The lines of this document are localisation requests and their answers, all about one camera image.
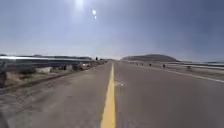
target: metal guardrail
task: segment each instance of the metal guardrail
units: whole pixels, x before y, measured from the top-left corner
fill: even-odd
[[[61,67],[77,65],[80,63],[98,63],[96,60],[69,59],[69,58],[42,58],[42,57],[18,57],[0,56],[0,72],[23,70],[27,68]]]
[[[186,67],[188,69],[191,68],[203,68],[203,69],[214,69],[214,70],[224,70],[224,64],[208,64],[208,63],[186,63],[186,62],[149,62],[149,61],[125,61],[128,63],[135,63],[135,64],[148,64],[149,66],[152,65],[160,65],[163,68],[166,66],[179,66],[179,67]]]

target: hill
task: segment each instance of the hill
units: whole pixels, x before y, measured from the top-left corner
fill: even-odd
[[[133,60],[133,61],[160,61],[160,62],[178,62],[177,59],[160,54],[149,54],[141,56],[128,56],[122,58],[122,60]]]

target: road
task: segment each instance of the road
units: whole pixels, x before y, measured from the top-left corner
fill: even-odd
[[[12,128],[224,127],[224,83],[113,63],[1,95],[0,109]]]

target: blue sky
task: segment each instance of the blue sky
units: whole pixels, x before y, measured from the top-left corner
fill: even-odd
[[[224,60],[223,6],[221,0],[0,0],[0,53]]]

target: white edge line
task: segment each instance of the white edge line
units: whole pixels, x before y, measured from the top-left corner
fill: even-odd
[[[205,79],[205,80],[211,80],[211,81],[224,83],[224,80],[218,80],[218,79],[213,79],[213,78],[208,78],[208,77],[203,77],[203,76],[197,76],[197,75],[192,75],[192,74],[187,74],[187,73],[175,72],[175,71],[170,71],[170,70],[163,70],[163,69],[154,68],[154,67],[145,67],[145,66],[138,66],[138,67],[144,67],[144,68],[147,68],[147,69],[160,70],[160,71],[180,74],[180,75],[184,75],[184,76],[191,76],[191,77],[195,77],[195,78],[199,78],[199,79]]]

